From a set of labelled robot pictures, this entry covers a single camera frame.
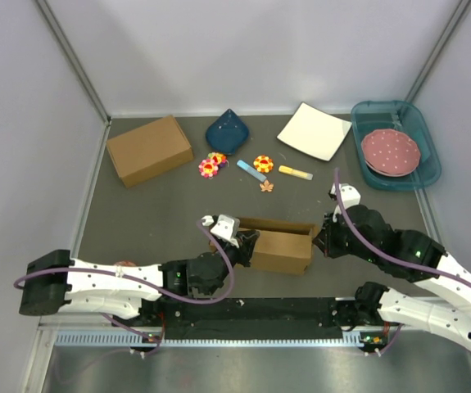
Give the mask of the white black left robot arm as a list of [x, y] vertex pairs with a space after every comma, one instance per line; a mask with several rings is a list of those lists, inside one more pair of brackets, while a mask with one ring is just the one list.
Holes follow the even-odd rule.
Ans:
[[157, 303], [163, 301], [214, 304], [218, 289], [234, 285], [235, 265], [249, 266], [259, 236], [242, 230], [234, 243], [211, 236], [215, 251], [148, 266], [92, 264], [71, 258], [68, 250], [51, 251], [29, 263], [15, 282], [21, 291], [19, 313], [109, 314], [147, 325], [156, 320]]

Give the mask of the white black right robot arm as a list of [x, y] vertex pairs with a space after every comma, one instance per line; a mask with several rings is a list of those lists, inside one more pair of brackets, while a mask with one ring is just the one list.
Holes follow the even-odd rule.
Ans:
[[380, 321], [418, 328], [471, 352], [471, 273], [443, 245], [416, 230], [394, 229], [363, 205], [324, 215], [313, 243], [326, 257], [353, 255], [384, 273], [406, 280], [446, 302], [432, 305], [376, 282], [355, 294], [349, 324]]

